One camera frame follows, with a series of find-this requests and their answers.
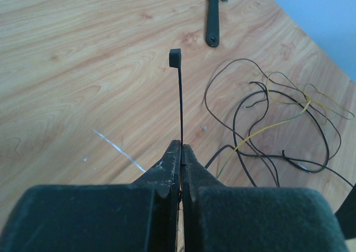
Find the black adjustable wrench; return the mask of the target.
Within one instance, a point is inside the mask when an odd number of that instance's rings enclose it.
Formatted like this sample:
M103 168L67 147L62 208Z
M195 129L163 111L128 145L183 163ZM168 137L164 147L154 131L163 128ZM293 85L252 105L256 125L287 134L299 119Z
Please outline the black adjustable wrench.
M205 42L215 48L220 43L219 3L228 0L207 0Z

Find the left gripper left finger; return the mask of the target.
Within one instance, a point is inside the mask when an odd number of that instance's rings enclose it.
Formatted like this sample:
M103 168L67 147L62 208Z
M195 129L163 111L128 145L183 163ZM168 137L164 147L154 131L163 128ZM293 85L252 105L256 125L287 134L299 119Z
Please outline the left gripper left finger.
M2 251L176 251L181 142L130 184L38 185L1 232Z

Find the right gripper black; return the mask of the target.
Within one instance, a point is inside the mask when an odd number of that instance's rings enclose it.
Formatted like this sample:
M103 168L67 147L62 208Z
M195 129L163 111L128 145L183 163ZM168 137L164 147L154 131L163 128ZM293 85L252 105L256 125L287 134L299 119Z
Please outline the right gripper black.
M356 237L356 191L351 189L340 208L335 213L342 233L346 240Z

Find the black zip tie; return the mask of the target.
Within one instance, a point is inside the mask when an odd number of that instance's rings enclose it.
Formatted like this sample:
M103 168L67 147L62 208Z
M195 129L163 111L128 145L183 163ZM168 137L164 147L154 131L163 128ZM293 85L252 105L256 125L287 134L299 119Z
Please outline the black zip tie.
M169 66L176 68L178 73L179 85L179 105L180 105L180 142L183 146L184 140L184 109L183 109L183 93L182 93L182 69L181 69L181 49L170 49L169 52Z

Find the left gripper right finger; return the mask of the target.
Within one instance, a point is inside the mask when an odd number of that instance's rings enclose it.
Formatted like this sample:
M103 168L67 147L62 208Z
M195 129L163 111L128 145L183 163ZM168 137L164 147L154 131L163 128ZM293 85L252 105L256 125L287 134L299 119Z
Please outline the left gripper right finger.
M318 191L228 187L182 150L186 251L347 251L340 225Z

